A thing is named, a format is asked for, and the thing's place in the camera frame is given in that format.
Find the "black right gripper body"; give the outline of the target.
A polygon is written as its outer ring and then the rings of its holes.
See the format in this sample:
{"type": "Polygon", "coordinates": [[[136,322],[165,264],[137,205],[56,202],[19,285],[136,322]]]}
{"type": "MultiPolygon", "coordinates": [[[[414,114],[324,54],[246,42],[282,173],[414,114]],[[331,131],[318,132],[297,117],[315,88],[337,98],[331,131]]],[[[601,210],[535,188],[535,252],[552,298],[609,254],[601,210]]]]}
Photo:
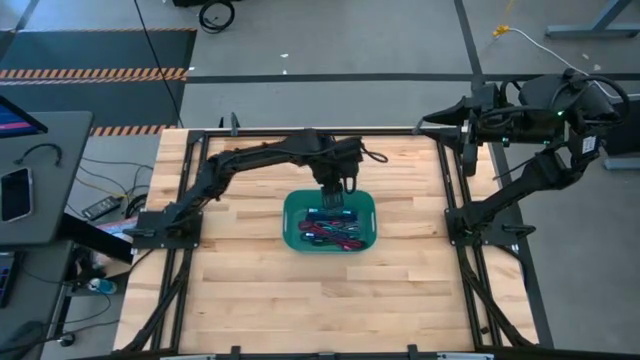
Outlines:
{"type": "Polygon", "coordinates": [[[462,170],[464,175],[475,175],[478,147],[485,142],[498,142],[501,132],[496,127],[500,116],[490,115],[500,106],[500,92],[495,83],[483,84],[472,91],[467,100],[469,117],[463,122],[462,170]]]}

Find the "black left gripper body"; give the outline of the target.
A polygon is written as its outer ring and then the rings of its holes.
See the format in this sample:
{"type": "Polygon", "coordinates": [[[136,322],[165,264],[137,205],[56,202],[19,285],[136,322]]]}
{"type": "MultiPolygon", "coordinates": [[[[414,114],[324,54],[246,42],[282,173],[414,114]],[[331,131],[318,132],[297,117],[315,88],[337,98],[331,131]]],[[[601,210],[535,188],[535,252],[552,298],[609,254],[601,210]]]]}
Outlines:
{"type": "Polygon", "coordinates": [[[362,138],[337,140],[331,135],[317,136],[319,147],[312,151],[310,168],[321,186],[356,186],[359,163],[363,161],[362,138]]]}

